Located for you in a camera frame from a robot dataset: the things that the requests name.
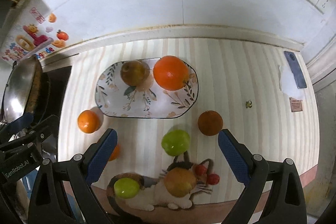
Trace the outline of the green apple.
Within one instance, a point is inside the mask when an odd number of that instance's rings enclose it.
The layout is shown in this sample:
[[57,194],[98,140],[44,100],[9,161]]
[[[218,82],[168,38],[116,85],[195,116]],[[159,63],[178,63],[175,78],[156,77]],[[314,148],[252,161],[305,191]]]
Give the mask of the green apple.
[[115,195],[119,198],[130,199],[137,196],[140,186],[132,178],[120,178],[114,183]]
[[169,156],[179,156],[190,147],[190,135],[183,130],[173,130],[166,133],[161,146]]

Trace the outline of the small orange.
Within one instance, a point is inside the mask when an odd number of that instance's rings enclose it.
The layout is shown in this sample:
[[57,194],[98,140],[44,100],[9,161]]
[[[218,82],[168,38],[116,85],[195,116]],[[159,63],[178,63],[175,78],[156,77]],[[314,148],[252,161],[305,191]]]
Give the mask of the small orange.
[[120,152],[121,152],[121,147],[120,147],[119,144],[117,144],[116,147],[114,148],[113,152],[111,153],[108,161],[116,160],[120,156]]
[[82,132],[91,134],[99,129],[100,119],[92,110],[84,110],[77,118],[77,125]]

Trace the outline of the red yellow apple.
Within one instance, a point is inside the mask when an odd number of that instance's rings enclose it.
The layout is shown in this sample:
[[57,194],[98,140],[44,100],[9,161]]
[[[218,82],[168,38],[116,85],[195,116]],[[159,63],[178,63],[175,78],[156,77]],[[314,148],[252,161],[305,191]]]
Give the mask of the red yellow apple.
[[172,196],[182,198],[196,187],[197,178],[192,171],[176,167],[168,171],[163,182]]

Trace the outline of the dark brownish orange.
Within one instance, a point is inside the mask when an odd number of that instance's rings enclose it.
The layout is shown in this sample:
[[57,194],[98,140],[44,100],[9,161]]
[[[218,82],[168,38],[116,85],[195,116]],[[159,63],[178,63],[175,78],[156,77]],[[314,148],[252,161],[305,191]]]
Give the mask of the dark brownish orange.
[[223,129],[223,118],[213,110],[203,112],[198,118],[198,129],[206,136],[214,136]]

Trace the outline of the steel wok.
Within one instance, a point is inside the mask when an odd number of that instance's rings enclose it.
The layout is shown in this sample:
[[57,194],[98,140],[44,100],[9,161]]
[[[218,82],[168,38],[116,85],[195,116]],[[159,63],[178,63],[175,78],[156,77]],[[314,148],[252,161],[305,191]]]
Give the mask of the steel wok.
[[15,66],[6,83],[2,100],[2,119],[13,122],[23,114],[34,114],[42,87],[42,66],[35,55]]

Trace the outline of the cherry tomato lower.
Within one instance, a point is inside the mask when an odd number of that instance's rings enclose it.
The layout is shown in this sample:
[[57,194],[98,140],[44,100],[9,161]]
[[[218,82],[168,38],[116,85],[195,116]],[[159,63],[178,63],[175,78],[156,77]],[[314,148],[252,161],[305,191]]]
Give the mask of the cherry tomato lower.
[[211,173],[207,176],[206,183],[209,185],[217,185],[220,181],[220,176],[216,173]]

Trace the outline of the cherry tomato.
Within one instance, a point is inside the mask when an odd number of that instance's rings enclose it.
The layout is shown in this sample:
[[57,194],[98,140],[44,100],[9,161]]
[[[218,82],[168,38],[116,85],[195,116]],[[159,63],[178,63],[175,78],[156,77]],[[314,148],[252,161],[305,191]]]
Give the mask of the cherry tomato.
[[195,166],[194,172],[197,176],[203,176],[207,173],[207,168],[202,164],[198,164]]
[[209,185],[217,185],[220,181],[220,176],[216,173],[211,173],[207,176],[206,183]]

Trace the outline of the small brown label card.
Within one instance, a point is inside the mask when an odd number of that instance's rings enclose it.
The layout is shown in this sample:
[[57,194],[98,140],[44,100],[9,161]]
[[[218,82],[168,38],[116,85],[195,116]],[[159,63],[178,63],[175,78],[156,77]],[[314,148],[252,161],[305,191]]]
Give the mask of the small brown label card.
[[291,112],[296,113],[296,112],[303,111],[302,100],[297,100],[295,98],[290,97],[289,102],[290,102]]

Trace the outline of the small green fruit stem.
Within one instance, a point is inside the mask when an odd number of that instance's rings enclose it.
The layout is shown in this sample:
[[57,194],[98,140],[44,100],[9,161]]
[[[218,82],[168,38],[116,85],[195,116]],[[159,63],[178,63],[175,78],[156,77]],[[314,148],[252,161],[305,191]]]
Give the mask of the small green fruit stem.
[[246,106],[247,109],[248,109],[248,108],[251,108],[251,107],[252,107],[252,101],[251,101],[251,100],[247,101],[247,102],[245,103],[245,106]]

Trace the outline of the white crumpled tissue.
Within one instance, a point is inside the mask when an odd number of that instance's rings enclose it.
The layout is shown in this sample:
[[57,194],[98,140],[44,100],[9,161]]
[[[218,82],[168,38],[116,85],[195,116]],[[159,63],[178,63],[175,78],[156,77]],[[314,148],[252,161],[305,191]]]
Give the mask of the white crumpled tissue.
[[294,75],[290,68],[286,65],[279,66],[280,71],[280,89],[288,97],[294,98],[296,100],[305,99],[305,93],[302,89],[297,87],[294,79]]

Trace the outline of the blue smartphone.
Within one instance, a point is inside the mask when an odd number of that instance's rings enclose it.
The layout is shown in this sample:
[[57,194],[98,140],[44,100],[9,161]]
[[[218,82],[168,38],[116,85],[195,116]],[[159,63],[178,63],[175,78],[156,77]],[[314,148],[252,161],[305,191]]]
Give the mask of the blue smartphone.
[[298,59],[293,52],[284,51],[286,60],[288,61],[291,72],[293,73],[295,83],[299,89],[307,88],[305,77],[303,76],[302,69],[298,63]]

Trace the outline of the brownish red apple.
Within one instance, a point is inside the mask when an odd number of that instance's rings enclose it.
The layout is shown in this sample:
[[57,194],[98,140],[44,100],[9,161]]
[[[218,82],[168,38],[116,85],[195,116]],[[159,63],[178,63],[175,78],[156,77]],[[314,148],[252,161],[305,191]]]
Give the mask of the brownish red apple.
[[148,78],[149,73],[149,66],[139,60],[125,62],[120,70],[121,79],[129,86],[142,84]]

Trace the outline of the floral oval ceramic plate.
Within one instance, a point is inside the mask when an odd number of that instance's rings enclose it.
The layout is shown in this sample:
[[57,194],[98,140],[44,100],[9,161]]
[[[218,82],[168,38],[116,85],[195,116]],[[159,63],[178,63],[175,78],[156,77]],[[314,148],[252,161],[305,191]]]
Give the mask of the floral oval ceramic plate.
[[198,77],[189,64],[189,79],[176,91],[160,87],[152,74],[140,86],[129,86],[121,78],[123,61],[101,73],[94,100],[101,112],[116,118],[173,119],[187,113],[198,99]]

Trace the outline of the striped cat table mat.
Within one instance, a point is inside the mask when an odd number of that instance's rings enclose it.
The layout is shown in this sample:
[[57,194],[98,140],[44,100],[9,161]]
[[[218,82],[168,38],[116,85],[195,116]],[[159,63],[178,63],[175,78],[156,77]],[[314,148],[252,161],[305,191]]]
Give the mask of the striped cat table mat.
[[[189,63],[198,77],[198,99],[183,116],[173,119],[105,117],[93,134],[81,132],[78,115],[96,106],[95,87],[101,73],[118,61],[175,55]],[[319,121],[312,86],[303,90],[303,111],[293,113],[289,97],[280,89],[279,66],[287,65],[282,48],[215,39],[141,40],[101,47],[71,59],[71,75],[65,93],[59,129],[58,158],[69,160],[83,153],[107,128],[118,133],[121,156],[109,162],[93,186],[104,209],[112,211],[106,188],[110,179],[126,172],[158,177],[172,162],[161,147],[163,135],[181,129],[190,134],[193,162],[214,161],[220,182],[211,194],[194,197],[189,210],[157,207],[151,212],[135,210],[137,216],[156,223],[221,222],[244,186],[236,181],[215,136],[203,135],[197,126],[202,112],[214,110],[235,138],[252,153],[267,160],[294,160],[304,186],[317,173]],[[252,101],[252,107],[245,103]]]

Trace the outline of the colourful wall sticker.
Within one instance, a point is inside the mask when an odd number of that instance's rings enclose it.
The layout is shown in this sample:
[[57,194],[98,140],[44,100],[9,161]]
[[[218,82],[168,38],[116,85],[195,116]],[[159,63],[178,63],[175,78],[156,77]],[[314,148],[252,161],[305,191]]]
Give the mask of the colourful wall sticker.
[[10,26],[1,45],[1,60],[14,61],[35,55],[41,60],[70,42],[61,18],[48,7],[31,6],[23,10]]

